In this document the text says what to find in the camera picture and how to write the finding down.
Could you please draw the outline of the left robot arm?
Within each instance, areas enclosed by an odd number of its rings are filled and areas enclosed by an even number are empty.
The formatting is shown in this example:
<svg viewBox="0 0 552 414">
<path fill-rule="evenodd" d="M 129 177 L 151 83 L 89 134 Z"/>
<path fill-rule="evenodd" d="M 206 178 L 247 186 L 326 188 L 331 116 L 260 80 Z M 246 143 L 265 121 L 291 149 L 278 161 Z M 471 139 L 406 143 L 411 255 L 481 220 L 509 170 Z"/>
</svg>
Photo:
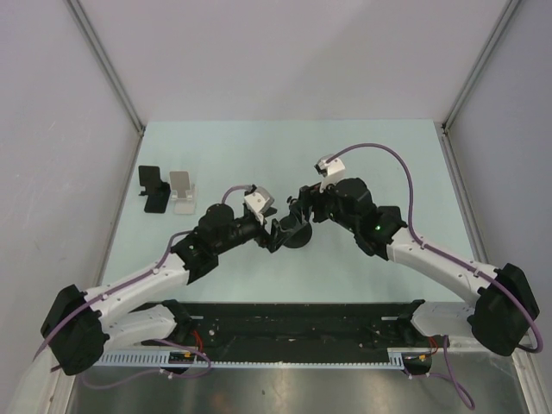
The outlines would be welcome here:
<svg viewBox="0 0 552 414">
<path fill-rule="evenodd" d="M 221 254 L 247 242 L 271 253 L 288 244 L 303 229 L 304 221 L 290 213 L 267 224 L 273 211 L 256 211 L 246 205 L 242 215 L 235 216 L 228 205 L 213 204 L 193 229 L 169 240 L 149 269 L 87 291 L 75 285 L 63 288 L 41 326 L 39 350 L 50 350 L 57 362 L 55 369 L 73 376 L 112 349 L 143 341 L 185 342 L 191 325 L 184 307 L 174 300 L 147 310 L 141 310 L 141 305 L 157 293 L 206 276 L 218 266 Z"/>
</svg>

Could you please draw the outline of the black folding phone stand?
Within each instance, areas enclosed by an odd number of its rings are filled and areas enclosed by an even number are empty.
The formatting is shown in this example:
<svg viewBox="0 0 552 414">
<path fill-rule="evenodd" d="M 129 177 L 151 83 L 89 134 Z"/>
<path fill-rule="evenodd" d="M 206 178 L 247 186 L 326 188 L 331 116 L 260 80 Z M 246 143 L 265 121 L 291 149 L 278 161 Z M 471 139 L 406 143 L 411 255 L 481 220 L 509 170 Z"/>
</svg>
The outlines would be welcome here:
<svg viewBox="0 0 552 414">
<path fill-rule="evenodd" d="M 164 214 L 171 196 L 171 186 L 163 181 L 158 166 L 138 166 L 139 184 L 142 187 L 139 195 L 146 197 L 144 211 L 149 214 Z"/>
</svg>

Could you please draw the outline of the white folding phone stand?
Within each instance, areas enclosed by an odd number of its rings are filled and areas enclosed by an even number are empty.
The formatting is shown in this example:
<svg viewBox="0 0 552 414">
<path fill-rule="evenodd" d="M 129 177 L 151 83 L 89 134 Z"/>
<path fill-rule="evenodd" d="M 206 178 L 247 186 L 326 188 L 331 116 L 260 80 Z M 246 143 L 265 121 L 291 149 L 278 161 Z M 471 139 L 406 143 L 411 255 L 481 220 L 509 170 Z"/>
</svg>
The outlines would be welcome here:
<svg viewBox="0 0 552 414">
<path fill-rule="evenodd" d="M 198 192 L 191 182 L 187 171 L 170 171 L 171 200 L 174 203 L 173 212 L 176 215 L 193 215 L 195 213 Z"/>
</svg>

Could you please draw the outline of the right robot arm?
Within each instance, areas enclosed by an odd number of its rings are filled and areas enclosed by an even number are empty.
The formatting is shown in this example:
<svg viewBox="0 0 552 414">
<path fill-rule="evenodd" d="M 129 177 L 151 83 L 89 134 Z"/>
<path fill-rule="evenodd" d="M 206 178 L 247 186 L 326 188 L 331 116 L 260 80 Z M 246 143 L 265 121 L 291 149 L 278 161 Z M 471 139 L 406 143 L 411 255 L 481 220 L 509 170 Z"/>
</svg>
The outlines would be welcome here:
<svg viewBox="0 0 552 414">
<path fill-rule="evenodd" d="M 398 337 L 417 346 L 428 336 L 472 338 L 495 354 L 511 355 L 536 333 L 540 311 L 524 272 L 463 260 L 415 236 L 397 206 L 378 206 L 361 179 L 300 188 L 287 203 L 300 223 L 327 220 L 348 230 L 369 256 L 409 267 L 460 298 L 422 301 L 398 324 Z"/>
</svg>

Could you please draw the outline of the black phone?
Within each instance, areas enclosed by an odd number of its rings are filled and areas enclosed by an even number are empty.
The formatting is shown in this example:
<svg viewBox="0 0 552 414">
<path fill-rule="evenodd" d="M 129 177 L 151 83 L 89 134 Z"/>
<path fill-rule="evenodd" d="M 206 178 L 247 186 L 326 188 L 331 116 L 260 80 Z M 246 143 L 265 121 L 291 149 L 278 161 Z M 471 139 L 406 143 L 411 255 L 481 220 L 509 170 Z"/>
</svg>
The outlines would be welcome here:
<svg viewBox="0 0 552 414">
<path fill-rule="evenodd" d="M 296 197 L 289 197 L 287 203 L 290 215 L 299 223 L 311 220 L 313 201 L 310 191 L 301 191 Z"/>
</svg>

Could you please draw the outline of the black round base phone stand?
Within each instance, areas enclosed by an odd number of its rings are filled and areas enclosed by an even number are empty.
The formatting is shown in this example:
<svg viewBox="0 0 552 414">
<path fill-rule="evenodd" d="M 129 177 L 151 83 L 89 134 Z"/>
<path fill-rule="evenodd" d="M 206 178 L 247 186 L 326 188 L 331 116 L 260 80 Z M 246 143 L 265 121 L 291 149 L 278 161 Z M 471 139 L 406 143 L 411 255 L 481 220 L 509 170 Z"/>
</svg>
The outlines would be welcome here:
<svg viewBox="0 0 552 414">
<path fill-rule="evenodd" d="M 279 222 L 285 232 L 283 246 L 290 249 L 298 249 L 309 243 L 312 237 L 310 223 L 300 223 L 294 216 L 286 216 Z"/>
</svg>

